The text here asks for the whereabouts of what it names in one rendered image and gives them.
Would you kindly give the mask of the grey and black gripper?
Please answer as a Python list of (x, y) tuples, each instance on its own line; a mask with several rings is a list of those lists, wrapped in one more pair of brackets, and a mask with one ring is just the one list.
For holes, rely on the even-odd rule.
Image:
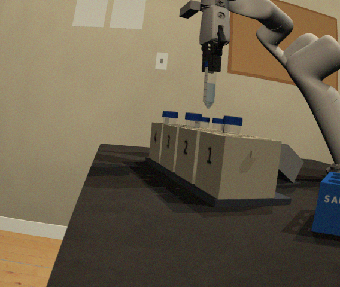
[(202, 72), (205, 72), (205, 61), (208, 61), (209, 71), (220, 72), (222, 49), (230, 42), (229, 11), (217, 5), (206, 7), (200, 9), (203, 12), (199, 35), (199, 43), (203, 51)]

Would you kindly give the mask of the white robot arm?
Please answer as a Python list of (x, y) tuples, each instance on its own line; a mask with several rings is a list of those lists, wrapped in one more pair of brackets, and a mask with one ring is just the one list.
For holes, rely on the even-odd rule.
[(188, 19), (211, 5), (263, 24), (256, 32), (257, 39), (287, 70), (303, 94), (333, 158), (330, 168), (340, 169), (340, 95), (323, 83), (323, 79), (340, 69), (338, 42), (330, 35), (318, 38), (306, 33), (282, 51), (278, 44), (292, 32), (293, 21), (270, 0), (190, 0), (180, 8), (180, 17)]

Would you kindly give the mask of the blue tube rack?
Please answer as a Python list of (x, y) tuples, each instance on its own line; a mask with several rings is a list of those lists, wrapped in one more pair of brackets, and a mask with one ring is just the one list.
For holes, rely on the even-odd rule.
[(329, 172), (320, 182), (311, 231), (340, 236), (340, 173)]

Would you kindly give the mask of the clear conical tube with yellow liquid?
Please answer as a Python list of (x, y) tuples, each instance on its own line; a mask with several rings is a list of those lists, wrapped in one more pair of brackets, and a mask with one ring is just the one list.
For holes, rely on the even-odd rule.
[(200, 128), (202, 114), (188, 113), (185, 114), (186, 127)]

